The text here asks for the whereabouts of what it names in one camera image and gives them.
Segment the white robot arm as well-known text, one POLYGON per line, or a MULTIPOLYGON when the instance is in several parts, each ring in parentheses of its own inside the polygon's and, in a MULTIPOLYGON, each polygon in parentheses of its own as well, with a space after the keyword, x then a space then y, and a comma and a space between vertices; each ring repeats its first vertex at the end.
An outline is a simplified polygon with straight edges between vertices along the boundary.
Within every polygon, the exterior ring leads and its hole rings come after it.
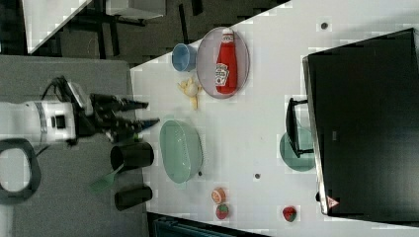
POLYGON ((56 98, 41 97, 20 104, 1 104, 1 138, 24 139, 32 146, 65 142, 75 145, 80 138, 98 133, 110 142, 134 138, 159 123, 157 118, 128 119, 119 112, 146 109, 146 102, 114 95, 86 94, 76 83, 57 77, 47 86, 56 98))

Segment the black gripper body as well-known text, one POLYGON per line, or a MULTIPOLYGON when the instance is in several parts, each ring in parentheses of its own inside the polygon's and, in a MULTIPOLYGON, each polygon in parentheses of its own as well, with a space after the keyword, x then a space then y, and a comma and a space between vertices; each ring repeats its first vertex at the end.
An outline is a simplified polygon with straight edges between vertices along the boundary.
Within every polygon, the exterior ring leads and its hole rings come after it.
POLYGON ((122 124, 124 120, 116 112, 126 111, 128 99, 113 95, 87 95, 77 83, 67 82, 66 93, 72 103, 75 137, 68 139, 68 144, 77 144, 78 139, 97 133, 105 134, 112 143, 123 140, 122 124))

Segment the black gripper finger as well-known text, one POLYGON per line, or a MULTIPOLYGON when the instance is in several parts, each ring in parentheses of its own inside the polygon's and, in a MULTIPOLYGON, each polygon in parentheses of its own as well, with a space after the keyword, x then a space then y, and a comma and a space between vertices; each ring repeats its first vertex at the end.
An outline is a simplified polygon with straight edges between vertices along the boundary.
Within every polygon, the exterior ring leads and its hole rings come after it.
POLYGON ((148 107, 147 102, 140 102, 127 98, 114 98, 113 108, 118 112, 127 112, 138 109, 146 109, 148 107))
POLYGON ((160 122, 159 118, 150 119, 121 119, 117 125, 118 138, 128 137, 131 138, 135 134, 142 132, 160 122))

